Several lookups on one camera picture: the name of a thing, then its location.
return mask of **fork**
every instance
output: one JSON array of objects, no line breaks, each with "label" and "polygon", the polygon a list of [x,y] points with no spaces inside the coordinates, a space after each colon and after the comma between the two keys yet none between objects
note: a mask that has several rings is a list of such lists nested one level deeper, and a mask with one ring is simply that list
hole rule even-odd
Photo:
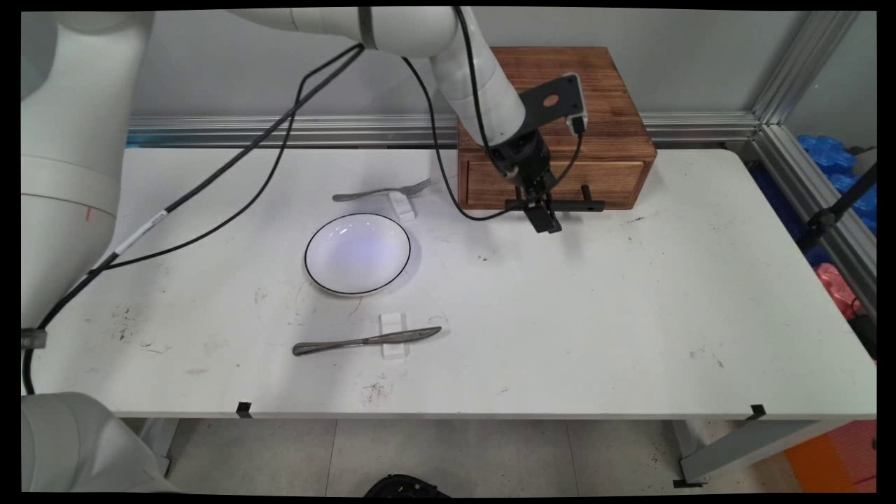
[{"label": "fork", "polygon": [[422,191],[429,187],[430,184],[433,183],[431,178],[427,178],[423,182],[419,182],[414,184],[413,186],[405,186],[405,187],[396,187],[396,188],[386,188],[386,189],[376,189],[374,191],[365,191],[363,193],[354,193],[351,195],[333,195],[333,201],[350,201],[353,199],[358,199],[360,197],[375,195],[376,193],[387,193],[389,191],[396,191],[402,193],[405,196],[413,196],[416,193]]}]

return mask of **table leg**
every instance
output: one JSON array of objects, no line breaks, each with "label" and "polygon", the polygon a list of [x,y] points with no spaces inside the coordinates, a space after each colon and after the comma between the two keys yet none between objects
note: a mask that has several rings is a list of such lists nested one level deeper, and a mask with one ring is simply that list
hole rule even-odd
[{"label": "table leg", "polygon": [[693,421],[676,421],[674,425],[685,482],[701,484],[714,474],[743,469],[848,422],[754,420],[706,446],[696,440]]},{"label": "table leg", "polygon": [[165,476],[168,475],[168,468],[171,466],[168,449],[171,447],[178,421],[177,418],[148,418],[140,431],[140,439],[156,455],[159,470]]}]

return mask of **gray wall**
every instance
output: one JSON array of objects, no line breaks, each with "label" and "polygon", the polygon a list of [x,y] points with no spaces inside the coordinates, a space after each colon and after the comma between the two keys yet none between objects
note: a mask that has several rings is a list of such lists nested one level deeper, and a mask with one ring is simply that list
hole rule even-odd
[{"label": "gray wall", "polygon": [[785,125],[848,147],[877,145],[877,13],[861,13]]},{"label": "gray wall", "polygon": [[[804,13],[477,7],[492,46],[607,46],[641,112],[748,110]],[[26,28],[26,15],[22,28]],[[29,30],[50,39],[52,26]],[[304,72],[345,39],[276,31],[223,11],[160,12],[137,83],[137,116],[278,115]],[[24,46],[23,54],[31,49]],[[39,56],[36,67],[48,65]],[[427,62],[418,67],[428,84]],[[23,89],[28,84],[23,81]],[[437,99],[439,111],[447,104]],[[396,56],[370,51],[304,115],[423,113]]]}]

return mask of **silver knife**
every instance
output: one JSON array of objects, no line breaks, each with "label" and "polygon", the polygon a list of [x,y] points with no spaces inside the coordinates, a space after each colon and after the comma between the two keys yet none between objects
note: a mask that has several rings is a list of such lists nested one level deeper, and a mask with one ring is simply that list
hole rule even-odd
[{"label": "silver knife", "polygon": [[386,335],[371,336],[369,338],[358,338],[357,340],[343,340],[340,342],[296,343],[296,345],[292,347],[292,354],[307,355],[308,353],[321,352],[323,350],[330,350],[331,348],[354,346],[358,344],[409,343],[428,338],[429,336],[434,335],[441,330],[441,326],[435,326],[424,327],[423,329],[410,329],[409,331],[399,331],[397,333],[389,333]]}]

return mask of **wooden drawer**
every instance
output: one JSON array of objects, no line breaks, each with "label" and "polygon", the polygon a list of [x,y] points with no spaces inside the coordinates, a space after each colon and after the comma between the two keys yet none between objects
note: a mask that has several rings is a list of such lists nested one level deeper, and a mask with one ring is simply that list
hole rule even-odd
[{"label": "wooden drawer", "polygon": [[[528,90],[566,72],[582,79],[588,130],[569,176],[552,191],[557,199],[581,199],[582,184],[608,210],[633,208],[657,157],[632,97],[607,48],[493,48],[517,91]],[[555,175],[566,168],[576,138],[558,119],[539,131],[551,151]],[[482,147],[458,126],[458,200],[467,210],[502,209],[514,198],[513,186],[497,174]]]},{"label": "wooden drawer", "polygon": [[[551,171],[559,176],[567,164],[567,161],[552,161]],[[591,197],[606,201],[608,209],[632,208],[643,169],[641,161],[576,161],[551,195],[555,199],[581,200],[582,184],[588,184]],[[498,175],[488,161],[467,161],[466,184],[461,184],[460,191],[465,208],[500,210],[505,199],[516,197],[513,185]]]}]

